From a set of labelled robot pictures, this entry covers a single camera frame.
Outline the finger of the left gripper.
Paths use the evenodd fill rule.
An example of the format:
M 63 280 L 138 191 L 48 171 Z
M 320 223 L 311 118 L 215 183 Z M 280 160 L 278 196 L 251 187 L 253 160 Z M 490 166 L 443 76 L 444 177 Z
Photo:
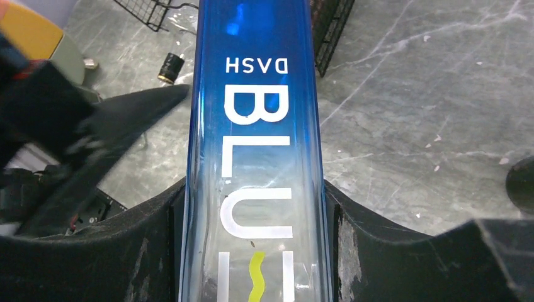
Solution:
M 74 126 L 51 131 L 60 148 L 58 164 L 37 175 L 45 181 L 20 220 L 17 234 L 43 235 L 66 223 L 92 198 L 113 166 L 139 137 L 182 103 L 188 85 L 166 86 L 115 96 L 92 104 L 93 111 Z

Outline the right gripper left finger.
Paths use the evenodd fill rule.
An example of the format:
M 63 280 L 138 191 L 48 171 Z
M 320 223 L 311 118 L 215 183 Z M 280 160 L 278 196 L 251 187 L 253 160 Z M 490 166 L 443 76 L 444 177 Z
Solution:
M 1 238 L 2 301 L 174 301 L 185 181 L 71 235 Z

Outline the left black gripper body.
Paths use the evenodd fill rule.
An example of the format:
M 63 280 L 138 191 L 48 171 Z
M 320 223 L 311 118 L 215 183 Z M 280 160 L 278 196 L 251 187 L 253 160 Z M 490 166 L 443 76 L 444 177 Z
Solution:
M 65 210 L 78 213 L 94 193 L 94 185 L 75 179 L 89 155 L 85 139 L 93 139 L 91 122 L 98 107 L 91 104 L 48 60 L 28 60 L 1 37 L 1 165 L 28 142 L 47 151 L 67 167 L 27 206 L 10 199 L 1 207 L 1 223 L 30 220 L 37 213 Z

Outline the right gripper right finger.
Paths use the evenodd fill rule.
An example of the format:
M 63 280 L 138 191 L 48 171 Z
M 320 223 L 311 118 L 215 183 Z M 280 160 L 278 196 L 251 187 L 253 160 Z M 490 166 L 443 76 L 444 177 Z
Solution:
M 336 301 L 532 301 L 533 222 L 473 219 L 436 236 L 326 182 Z

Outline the tall blue square bottle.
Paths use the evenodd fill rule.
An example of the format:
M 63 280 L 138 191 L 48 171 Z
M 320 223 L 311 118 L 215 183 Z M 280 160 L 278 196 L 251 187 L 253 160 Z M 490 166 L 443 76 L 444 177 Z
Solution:
M 308 1 L 201 1 L 178 301 L 332 301 Z

